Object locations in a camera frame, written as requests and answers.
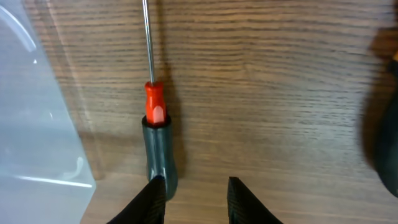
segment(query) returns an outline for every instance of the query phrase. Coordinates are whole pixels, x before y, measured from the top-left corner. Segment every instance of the wooden surface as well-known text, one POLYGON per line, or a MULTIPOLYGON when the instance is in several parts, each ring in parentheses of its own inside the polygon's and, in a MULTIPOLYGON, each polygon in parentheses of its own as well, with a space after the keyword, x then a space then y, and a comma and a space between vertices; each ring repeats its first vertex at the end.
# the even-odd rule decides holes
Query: wooden surface
MULTIPOLYGON (((284 223, 398 223, 369 160, 393 0, 149 2, 180 177, 166 223, 227 223, 228 176, 284 223)), ((82 223, 106 223, 147 183, 141 2, 27 8, 100 179, 82 223)))

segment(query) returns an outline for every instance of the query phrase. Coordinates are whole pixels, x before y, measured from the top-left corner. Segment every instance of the screwdriver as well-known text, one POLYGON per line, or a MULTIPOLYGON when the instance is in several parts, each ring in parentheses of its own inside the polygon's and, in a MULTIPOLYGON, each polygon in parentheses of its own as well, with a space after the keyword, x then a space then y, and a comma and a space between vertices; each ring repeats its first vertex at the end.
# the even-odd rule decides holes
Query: screwdriver
POLYGON ((147 41, 150 81, 145 84, 146 116, 142 119, 142 131, 147 153, 147 178, 157 176, 165 180, 166 197, 170 200, 177 189, 178 177, 172 147, 172 120, 167 114, 163 97, 163 83, 155 79, 152 36, 150 34, 149 7, 142 0, 147 41))

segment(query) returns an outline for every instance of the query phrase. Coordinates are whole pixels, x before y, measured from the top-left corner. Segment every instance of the clear plastic sheet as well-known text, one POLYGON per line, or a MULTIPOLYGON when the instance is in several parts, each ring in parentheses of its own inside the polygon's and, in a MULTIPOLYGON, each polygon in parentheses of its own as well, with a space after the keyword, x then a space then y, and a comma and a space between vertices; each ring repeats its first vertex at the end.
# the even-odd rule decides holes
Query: clear plastic sheet
POLYGON ((0 223, 79 223, 95 180, 22 1, 0 34, 0 223))

